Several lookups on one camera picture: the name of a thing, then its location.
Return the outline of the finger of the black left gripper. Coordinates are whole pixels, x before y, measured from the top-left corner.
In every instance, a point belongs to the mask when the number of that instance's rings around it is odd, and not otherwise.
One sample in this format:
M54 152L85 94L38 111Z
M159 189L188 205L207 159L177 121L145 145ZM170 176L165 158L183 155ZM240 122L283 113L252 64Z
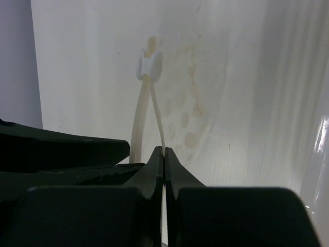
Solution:
M121 185L144 163L124 164L125 140L77 136L1 120L1 201L32 187Z

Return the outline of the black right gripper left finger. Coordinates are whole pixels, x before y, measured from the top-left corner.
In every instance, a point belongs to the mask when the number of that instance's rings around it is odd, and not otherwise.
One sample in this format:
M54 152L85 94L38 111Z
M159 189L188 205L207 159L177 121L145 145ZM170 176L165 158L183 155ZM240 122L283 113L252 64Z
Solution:
M149 161L120 186L41 186L23 195L8 246L161 246L164 161Z

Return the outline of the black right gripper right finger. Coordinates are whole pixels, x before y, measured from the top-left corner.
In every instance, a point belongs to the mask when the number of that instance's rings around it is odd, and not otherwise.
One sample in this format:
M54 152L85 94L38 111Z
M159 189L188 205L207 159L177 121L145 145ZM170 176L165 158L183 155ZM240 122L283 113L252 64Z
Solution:
M320 246L300 198L282 187L208 187L166 148L169 246Z

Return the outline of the clear zip top bag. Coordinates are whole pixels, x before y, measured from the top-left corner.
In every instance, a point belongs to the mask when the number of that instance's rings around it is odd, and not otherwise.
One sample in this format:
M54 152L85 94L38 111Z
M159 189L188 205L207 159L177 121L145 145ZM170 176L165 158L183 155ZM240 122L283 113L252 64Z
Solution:
M43 127L130 140L156 38L164 138L208 186L295 191L328 246L328 1L32 1Z

